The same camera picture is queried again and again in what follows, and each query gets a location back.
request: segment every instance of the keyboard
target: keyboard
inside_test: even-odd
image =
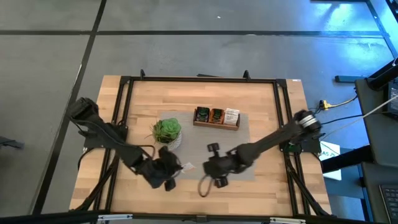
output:
[[[380,191],[390,223],[398,223],[398,185],[380,185]]]

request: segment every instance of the potted succulent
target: potted succulent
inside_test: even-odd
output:
[[[181,144],[181,125],[175,118],[160,120],[152,128],[152,135],[156,142],[173,151]]]

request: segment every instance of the wooden tray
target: wooden tray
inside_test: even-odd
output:
[[[239,129],[239,124],[241,122],[241,115],[238,114],[238,120],[236,122],[236,125],[228,125],[228,124],[214,124],[214,123],[209,123],[209,122],[201,122],[201,121],[195,121],[196,119],[196,114],[197,110],[193,112],[193,125],[194,126],[202,126],[202,127],[207,127],[207,128],[218,128],[218,129],[226,129],[226,130],[233,130],[237,131]]]

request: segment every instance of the wooden tabletop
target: wooden tabletop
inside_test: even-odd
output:
[[[99,115],[111,121],[119,86],[119,76],[104,76],[97,104]],[[292,112],[307,109],[300,80],[287,80]],[[122,99],[121,116],[125,94]],[[279,90],[285,123],[287,116],[282,89]],[[275,131],[279,125],[271,84],[212,83],[212,82],[155,82],[135,81],[127,125],[127,142],[153,144],[150,127],[162,111],[193,112],[197,106],[236,108],[249,118],[250,141],[254,142]],[[79,206],[93,190],[100,175],[104,149],[87,154],[81,162],[70,208]],[[302,154],[302,167],[307,188],[327,212],[331,212],[322,170],[317,158]],[[212,188],[206,198],[198,195],[198,180],[179,179],[171,192],[161,186],[152,189],[142,176],[134,175],[120,163],[111,211],[136,213],[173,213],[208,215],[292,215],[289,188],[279,148],[261,154],[254,169],[255,181],[230,180],[227,187]],[[104,208],[108,187],[101,199]],[[298,209],[303,213],[300,191],[296,186]]]

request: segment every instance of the gray floor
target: gray floor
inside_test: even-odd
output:
[[[372,0],[398,48],[397,23],[384,0]],[[98,0],[0,0],[0,30],[90,30]],[[377,30],[365,3],[306,0],[113,0],[100,30]],[[87,36],[0,35],[0,136],[25,142],[23,151],[0,149],[0,217],[24,215],[42,175]],[[355,95],[335,75],[368,76],[392,60],[380,38],[277,36],[100,36],[95,40],[80,96],[96,99],[103,75],[194,76],[197,73],[258,78],[299,78],[307,103],[339,103]],[[321,121],[359,114],[357,101],[322,112]],[[348,121],[328,124],[324,132]],[[326,141],[360,147],[363,122]],[[83,138],[70,126],[44,212],[67,211]],[[358,201],[330,197],[339,217],[363,219]],[[345,205],[346,210],[336,209]]]

